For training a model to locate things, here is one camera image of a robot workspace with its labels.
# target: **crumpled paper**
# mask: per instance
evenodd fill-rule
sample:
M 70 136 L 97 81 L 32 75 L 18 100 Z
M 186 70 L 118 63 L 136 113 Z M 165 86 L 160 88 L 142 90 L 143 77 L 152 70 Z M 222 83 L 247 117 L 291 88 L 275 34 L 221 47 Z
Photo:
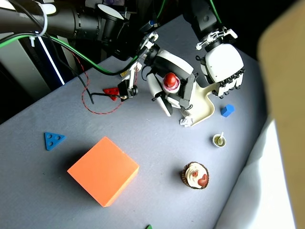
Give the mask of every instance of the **crumpled paper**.
M 184 125 L 184 127 L 190 127 L 193 124 L 193 118 L 190 116 L 186 116 L 185 118 L 180 120 L 180 125 Z

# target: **orange box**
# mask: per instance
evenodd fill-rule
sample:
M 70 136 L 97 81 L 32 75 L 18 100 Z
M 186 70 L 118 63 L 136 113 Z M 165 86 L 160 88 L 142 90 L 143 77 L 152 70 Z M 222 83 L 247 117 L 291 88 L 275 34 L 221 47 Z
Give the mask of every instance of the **orange box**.
M 68 173 L 103 207 L 110 206 L 138 173 L 139 165 L 102 138 Z

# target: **cupcake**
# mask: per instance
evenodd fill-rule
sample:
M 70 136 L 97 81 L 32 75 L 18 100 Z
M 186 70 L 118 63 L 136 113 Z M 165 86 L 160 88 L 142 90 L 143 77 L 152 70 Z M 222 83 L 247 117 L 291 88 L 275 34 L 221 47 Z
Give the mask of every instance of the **cupcake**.
M 193 189 L 204 189 L 209 183 L 209 172 L 204 165 L 191 162 L 181 172 L 183 183 Z

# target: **blue triangle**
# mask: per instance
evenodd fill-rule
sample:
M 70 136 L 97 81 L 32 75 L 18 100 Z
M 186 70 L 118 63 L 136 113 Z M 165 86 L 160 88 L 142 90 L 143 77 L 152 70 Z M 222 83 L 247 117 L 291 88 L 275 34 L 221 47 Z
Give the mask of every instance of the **blue triangle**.
M 45 132 L 44 138 L 46 141 L 47 150 L 52 150 L 55 146 L 62 142 L 66 138 L 66 136 Z

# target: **table surface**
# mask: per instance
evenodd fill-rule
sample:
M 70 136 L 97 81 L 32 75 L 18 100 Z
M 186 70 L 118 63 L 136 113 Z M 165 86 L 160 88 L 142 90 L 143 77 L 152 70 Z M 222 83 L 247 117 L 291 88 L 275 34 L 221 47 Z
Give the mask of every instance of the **table surface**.
M 202 77 L 196 55 L 197 39 L 180 16 L 158 30 L 160 47 L 185 59 Z M 148 85 L 138 75 L 139 94 L 114 113 L 96 115 L 82 102 L 82 85 L 74 79 L 0 125 L 0 228 L 30 229 L 211 229 L 255 144 L 266 120 L 266 103 L 258 63 L 242 53 L 246 73 L 240 90 L 219 99 L 210 95 L 216 111 L 191 128 L 179 125 L 178 110 L 167 117 L 151 101 Z M 101 63 L 119 70 L 126 63 L 109 58 Z M 118 84 L 119 76 L 88 71 L 93 92 Z M 95 97 L 97 112 L 114 108 L 106 97 Z M 235 106 L 228 118 L 220 114 Z M 212 145 L 214 134 L 224 131 L 225 148 Z M 66 135 L 46 151 L 44 132 Z M 102 137 L 109 137 L 133 158 L 140 170 L 118 199 L 102 208 L 67 169 Z M 206 189 L 195 190 L 179 173 L 191 161 L 204 164 L 210 174 Z

